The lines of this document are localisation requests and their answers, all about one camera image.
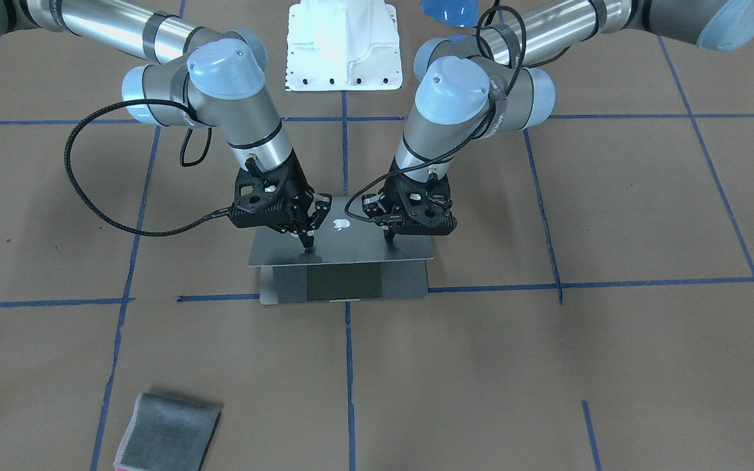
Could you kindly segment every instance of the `folded cloth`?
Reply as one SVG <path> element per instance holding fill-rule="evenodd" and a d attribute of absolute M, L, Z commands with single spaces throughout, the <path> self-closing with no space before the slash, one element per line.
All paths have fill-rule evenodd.
<path fill-rule="evenodd" d="M 200 471 L 221 411 L 139 394 L 116 454 L 116 471 Z"/>

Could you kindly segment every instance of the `gray cloth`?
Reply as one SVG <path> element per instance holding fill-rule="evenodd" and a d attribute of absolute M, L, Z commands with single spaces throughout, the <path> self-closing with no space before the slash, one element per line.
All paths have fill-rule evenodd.
<path fill-rule="evenodd" d="M 188 400 L 139 394 L 116 470 L 200 471 L 220 413 Z"/>

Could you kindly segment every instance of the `white mounting plate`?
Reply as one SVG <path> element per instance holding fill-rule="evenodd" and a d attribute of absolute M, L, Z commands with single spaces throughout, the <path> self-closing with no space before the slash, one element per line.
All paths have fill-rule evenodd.
<path fill-rule="evenodd" d="M 384 0 L 302 0 L 288 24 L 287 90 L 401 88 L 397 11 Z"/>

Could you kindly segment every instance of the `blue plastic cap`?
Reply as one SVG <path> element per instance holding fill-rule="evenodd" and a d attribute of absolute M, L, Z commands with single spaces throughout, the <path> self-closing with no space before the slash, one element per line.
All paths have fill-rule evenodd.
<path fill-rule="evenodd" d="M 729 0 L 706 24 L 697 47 L 731 51 L 754 38 L 754 0 Z"/>
<path fill-rule="evenodd" d="M 144 98 L 144 69 L 147 67 L 149 65 L 135 67 L 124 75 L 124 80 L 120 83 L 120 96 L 122 96 L 123 101 Z M 126 110 L 138 122 L 159 126 L 159 122 L 153 117 L 153 113 L 150 113 L 150 108 L 147 105 L 132 105 L 132 107 L 127 107 Z"/>
<path fill-rule="evenodd" d="M 432 53 L 435 51 L 435 48 L 438 47 L 438 44 L 442 44 L 444 41 L 446 41 L 446 39 L 432 38 L 418 48 L 418 52 L 415 53 L 415 65 L 412 66 L 413 71 L 415 71 L 415 77 L 418 81 L 423 80 L 424 75 L 427 74 L 429 58 L 432 57 Z"/>
<path fill-rule="evenodd" d="M 243 99 L 264 88 L 264 72 L 249 45 L 239 39 L 221 39 L 197 48 L 188 57 L 194 86 L 219 99 Z"/>
<path fill-rule="evenodd" d="M 529 120 L 521 129 L 531 128 L 547 120 L 551 116 L 551 111 L 554 110 L 554 100 L 557 98 L 550 75 L 541 69 L 526 69 L 526 71 L 531 75 L 533 104 Z"/>
<path fill-rule="evenodd" d="M 430 65 L 415 93 L 415 106 L 426 119 L 452 125 L 476 116 L 488 102 L 490 79 L 470 59 L 446 56 Z"/>
<path fill-rule="evenodd" d="M 421 10 L 444 24 L 475 26 L 479 16 L 478 0 L 421 0 Z"/>
<path fill-rule="evenodd" d="M 233 32 L 238 33 L 238 35 L 243 38 L 243 41 L 245 41 L 246 44 L 249 45 L 249 48 L 252 49 L 252 54 L 254 55 L 255 61 L 257 61 L 261 71 L 265 71 L 266 48 L 264 47 L 264 43 L 261 41 L 258 35 L 252 33 L 248 29 L 233 29 Z"/>

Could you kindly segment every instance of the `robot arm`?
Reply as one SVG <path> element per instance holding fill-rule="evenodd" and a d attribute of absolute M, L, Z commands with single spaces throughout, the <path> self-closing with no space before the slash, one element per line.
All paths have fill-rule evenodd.
<path fill-rule="evenodd" d="M 240 170 L 234 202 L 218 215 L 240 228 L 289 232 L 312 247 L 331 197 L 316 194 L 306 181 L 266 89 L 266 51 L 252 32 L 219 33 L 123 0 L 0 0 L 0 35 L 33 27 L 69 31 L 153 62 L 123 80 L 125 101 L 140 103 L 129 107 L 132 116 L 157 126 L 219 128 Z M 141 103 L 149 99 L 192 112 Z"/>
<path fill-rule="evenodd" d="M 395 234 L 451 233 L 458 222 L 446 172 L 454 154 L 470 140 L 526 129 L 551 114 L 554 85 L 529 64 L 626 27 L 735 50 L 754 38 L 754 0 L 555 0 L 478 27 L 476 37 L 427 41 L 415 59 L 422 83 L 386 183 L 361 198 L 366 220 L 383 226 L 387 241 Z M 348 207 L 369 188 L 348 201 L 351 217 L 361 218 Z"/>

